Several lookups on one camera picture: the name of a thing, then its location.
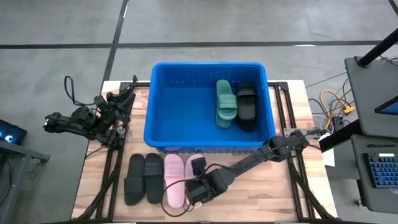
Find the wooden table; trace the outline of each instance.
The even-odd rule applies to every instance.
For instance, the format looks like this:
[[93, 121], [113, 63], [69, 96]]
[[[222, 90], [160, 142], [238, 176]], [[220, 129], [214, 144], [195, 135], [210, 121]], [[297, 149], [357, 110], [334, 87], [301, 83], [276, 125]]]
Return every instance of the wooden table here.
[[[289, 85], [297, 127], [312, 128], [314, 123], [304, 82], [302, 80], [289, 80], [283, 82], [287, 82]], [[103, 96], [109, 91], [117, 93], [119, 84], [120, 82], [117, 81], [105, 82], [102, 90]], [[143, 155], [150, 152], [158, 153], [155, 148], [147, 146], [143, 140], [149, 89], [136, 88], [134, 91], [136, 93], [136, 100], [133, 105], [130, 129], [124, 147], [123, 164], [119, 179], [116, 206], [114, 209], [115, 222], [297, 221], [286, 161], [265, 162], [253, 168], [249, 172], [239, 176], [233, 184], [229, 186], [227, 192], [182, 217], [172, 218], [167, 216], [162, 211], [160, 204], [149, 204], [146, 198], [138, 205], [127, 206], [124, 203], [123, 179], [127, 175], [130, 156], [135, 153]], [[269, 91], [276, 133], [281, 134], [275, 91], [271, 87]], [[283, 94], [282, 102], [284, 104], [286, 123], [289, 124], [289, 114]], [[311, 140], [311, 143], [318, 144], [315, 140]], [[99, 142], [91, 141], [87, 153], [99, 147]], [[181, 157], [185, 161], [189, 156], [190, 154], [181, 154]], [[205, 154], [205, 157], [207, 159], [207, 164], [217, 162], [224, 165], [232, 165], [236, 161], [244, 158], [245, 155]], [[330, 214], [337, 216], [321, 152], [318, 149], [307, 147], [303, 152], [303, 157], [311, 191]], [[105, 160], [106, 149], [103, 149], [91, 155], [85, 161], [72, 218], [81, 215], [100, 190]], [[302, 192], [300, 192], [300, 199], [304, 214], [307, 214], [305, 199]], [[108, 204], [109, 196], [105, 198], [103, 216], [106, 216], [108, 212]], [[182, 211], [179, 209], [172, 209], [168, 206], [166, 209], [173, 214], [178, 214]]]

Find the slipper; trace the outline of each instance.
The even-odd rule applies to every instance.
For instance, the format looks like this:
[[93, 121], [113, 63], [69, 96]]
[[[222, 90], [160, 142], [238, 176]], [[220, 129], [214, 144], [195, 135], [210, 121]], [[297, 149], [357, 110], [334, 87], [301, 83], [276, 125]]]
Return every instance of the slipper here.
[[238, 115], [235, 118], [236, 125], [247, 133], [256, 130], [256, 99], [257, 94], [254, 84], [246, 82], [238, 85], [236, 92], [238, 102]]
[[231, 85], [227, 80], [218, 80], [217, 89], [217, 124], [221, 128], [231, 126], [231, 121], [236, 117], [238, 105], [236, 96], [232, 92]]
[[136, 205], [145, 196], [144, 182], [145, 159], [141, 154], [130, 157], [127, 177], [124, 179], [124, 203]]
[[148, 202], [160, 203], [163, 194], [164, 164], [160, 155], [149, 153], [145, 158], [145, 185]]
[[[189, 159], [187, 160], [187, 163], [185, 163], [185, 180], [193, 179], [195, 178], [195, 175], [193, 174], [193, 169], [192, 169], [192, 160], [202, 158], [203, 155], [201, 154], [194, 154]], [[190, 206], [190, 202], [188, 199], [185, 199], [185, 203], [187, 206]], [[201, 207], [201, 202], [195, 203], [194, 208], [200, 208]]]
[[[176, 154], [164, 158], [164, 180], [166, 187], [184, 179], [184, 161]], [[179, 182], [167, 189], [167, 201], [170, 207], [180, 208], [185, 200], [185, 182]]]

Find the electronic device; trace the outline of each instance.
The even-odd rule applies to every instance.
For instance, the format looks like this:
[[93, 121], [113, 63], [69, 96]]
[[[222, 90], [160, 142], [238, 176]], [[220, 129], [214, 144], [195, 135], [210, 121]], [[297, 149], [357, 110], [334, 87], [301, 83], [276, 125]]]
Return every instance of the electronic device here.
[[0, 141], [21, 145], [27, 131], [0, 119]]
[[374, 109], [375, 113], [398, 115], [398, 96]]
[[398, 154], [365, 153], [363, 156], [374, 188], [398, 189]]

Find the blue keyboard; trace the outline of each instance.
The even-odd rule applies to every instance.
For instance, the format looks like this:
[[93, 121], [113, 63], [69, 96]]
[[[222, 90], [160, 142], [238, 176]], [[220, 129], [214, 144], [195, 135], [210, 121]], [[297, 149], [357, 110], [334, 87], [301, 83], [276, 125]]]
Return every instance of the blue keyboard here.
[[374, 188], [398, 189], [398, 155], [379, 153], [364, 154], [369, 176]]

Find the blue led light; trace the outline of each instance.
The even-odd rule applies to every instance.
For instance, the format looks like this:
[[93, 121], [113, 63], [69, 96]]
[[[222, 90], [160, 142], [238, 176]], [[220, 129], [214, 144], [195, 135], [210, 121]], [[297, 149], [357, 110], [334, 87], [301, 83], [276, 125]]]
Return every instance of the blue led light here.
[[12, 142], [12, 140], [14, 140], [14, 137], [12, 137], [12, 136], [6, 136], [4, 139], [5, 139], [7, 142]]

